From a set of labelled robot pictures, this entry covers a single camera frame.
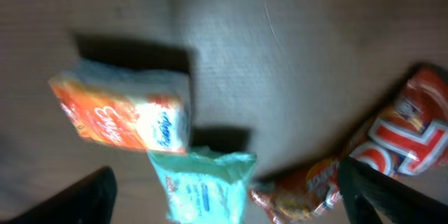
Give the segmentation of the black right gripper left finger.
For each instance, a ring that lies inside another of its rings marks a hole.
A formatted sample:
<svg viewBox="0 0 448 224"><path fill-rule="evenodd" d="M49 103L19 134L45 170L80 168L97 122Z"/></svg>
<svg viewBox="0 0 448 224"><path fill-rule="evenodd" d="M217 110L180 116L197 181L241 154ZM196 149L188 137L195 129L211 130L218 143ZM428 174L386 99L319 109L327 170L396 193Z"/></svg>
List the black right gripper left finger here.
<svg viewBox="0 0 448 224"><path fill-rule="evenodd" d="M118 186L111 167L102 167L6 224L109 224Z"/></svg>

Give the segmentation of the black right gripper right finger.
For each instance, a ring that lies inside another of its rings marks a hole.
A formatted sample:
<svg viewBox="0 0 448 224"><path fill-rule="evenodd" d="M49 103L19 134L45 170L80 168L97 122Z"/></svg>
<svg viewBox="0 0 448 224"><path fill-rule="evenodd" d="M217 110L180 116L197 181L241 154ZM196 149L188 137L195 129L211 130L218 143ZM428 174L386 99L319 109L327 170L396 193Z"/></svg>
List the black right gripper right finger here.
<svg viewBox="0 0 448 224"><path fill-rule="evenodd" d="M447 223L447 205L432 199L351 157L339 164L340 194L351 224Z"/></svg>

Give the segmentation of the red chocolate bar wrapper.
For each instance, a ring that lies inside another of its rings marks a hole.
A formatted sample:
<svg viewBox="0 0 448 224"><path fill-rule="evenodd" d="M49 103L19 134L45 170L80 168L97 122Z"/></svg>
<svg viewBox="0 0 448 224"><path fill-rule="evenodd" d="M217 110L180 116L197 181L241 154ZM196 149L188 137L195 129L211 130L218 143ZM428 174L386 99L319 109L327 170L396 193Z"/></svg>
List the red chocolate bar wrapper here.
<svg viewBox="0 0 448 224"><path fill-rule="evenodd" d="M447 70L420 66L339 153L259 183L249 190L249 197L272 223L300 223L320 216L342 198L337 174L346 157L394 179L446 164Z"/></svg>

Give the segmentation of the orange tissue packet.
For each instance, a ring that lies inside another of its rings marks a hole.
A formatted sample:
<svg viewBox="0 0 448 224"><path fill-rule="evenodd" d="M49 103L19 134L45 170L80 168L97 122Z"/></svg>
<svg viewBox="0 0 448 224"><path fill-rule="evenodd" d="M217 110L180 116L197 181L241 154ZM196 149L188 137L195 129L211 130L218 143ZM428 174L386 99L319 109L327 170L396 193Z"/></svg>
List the orange tissue packet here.
<svg viewBox="0 0 448 224"><path fill-rule="evenodd" d="M82 60L49 81L78 135L131 151L185 153L190 77Z"/></svg>

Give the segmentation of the teal snack packet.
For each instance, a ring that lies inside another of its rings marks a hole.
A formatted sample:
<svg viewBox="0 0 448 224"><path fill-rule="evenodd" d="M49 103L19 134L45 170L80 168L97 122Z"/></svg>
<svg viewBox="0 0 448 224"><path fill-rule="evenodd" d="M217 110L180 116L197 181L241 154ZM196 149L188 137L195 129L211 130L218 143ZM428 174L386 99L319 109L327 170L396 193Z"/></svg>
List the teal snack packet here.
<svg viewBox="0 0 448 224"><path fill-rule="evenodd" d="M241 224L249 182L256 168L252 153L219 153L193 148L185 155L149 153L174 223Z"/></svg>

